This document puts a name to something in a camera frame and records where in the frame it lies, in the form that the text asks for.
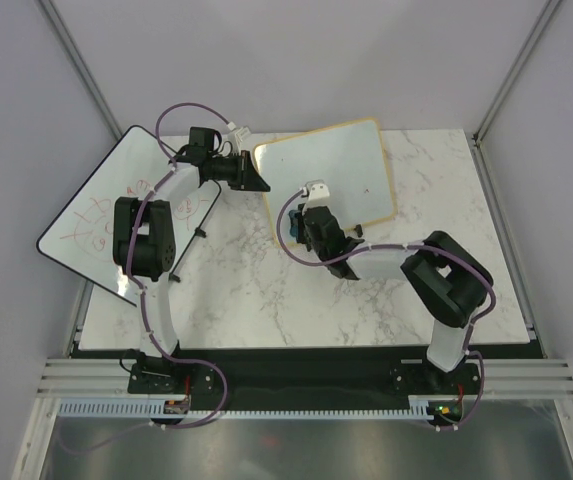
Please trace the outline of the blue whiteboard eraser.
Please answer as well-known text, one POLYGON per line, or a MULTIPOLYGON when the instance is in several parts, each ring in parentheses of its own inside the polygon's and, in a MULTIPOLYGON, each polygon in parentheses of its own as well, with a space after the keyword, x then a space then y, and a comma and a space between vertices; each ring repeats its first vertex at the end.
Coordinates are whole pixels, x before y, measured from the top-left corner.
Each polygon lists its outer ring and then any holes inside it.
POLYGON ((289 218, 289 235, 297 242, 299 243, 300 240, 300 220, 301 220, 301 214, 298 210, 290 210, 288 212, 288 218, 289 218))

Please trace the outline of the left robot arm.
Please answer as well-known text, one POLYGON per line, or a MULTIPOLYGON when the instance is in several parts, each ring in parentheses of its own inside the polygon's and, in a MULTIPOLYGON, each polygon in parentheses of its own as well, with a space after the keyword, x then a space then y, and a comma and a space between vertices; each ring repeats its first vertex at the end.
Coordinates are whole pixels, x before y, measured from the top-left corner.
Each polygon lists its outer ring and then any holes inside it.
POLYGON ((122 196, 114 204, 114 262, 136 285, 142 318, 140 351, 169 359, 179 348, 172 324, 169 283, 177 254, 173 210, 208 182, 225 182, 242 192, 270 190, 251 153, 231 140, 231 151, 215 147, 218 131, 193 127, 188 142, 170 156, 167 172, 143 198, 122 196))

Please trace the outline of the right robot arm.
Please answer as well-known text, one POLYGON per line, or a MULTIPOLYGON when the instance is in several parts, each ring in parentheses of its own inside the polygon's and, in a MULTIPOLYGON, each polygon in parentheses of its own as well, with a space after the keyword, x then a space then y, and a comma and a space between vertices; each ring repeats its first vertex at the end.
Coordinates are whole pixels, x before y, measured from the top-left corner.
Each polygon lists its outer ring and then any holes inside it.
POLYGON ((346 235, 327 206, 300 204, 288 218, 291 236, 314 252, 333 276, 407 281, 434 319, 426 352, 430 364, 423 370, 425 386, 435 394, 457 386, 457 368, 468 349, 475 313, 494 298, 494 280, 485 267, 441 230, 407 246, 367 245, 362 238, 346 235))

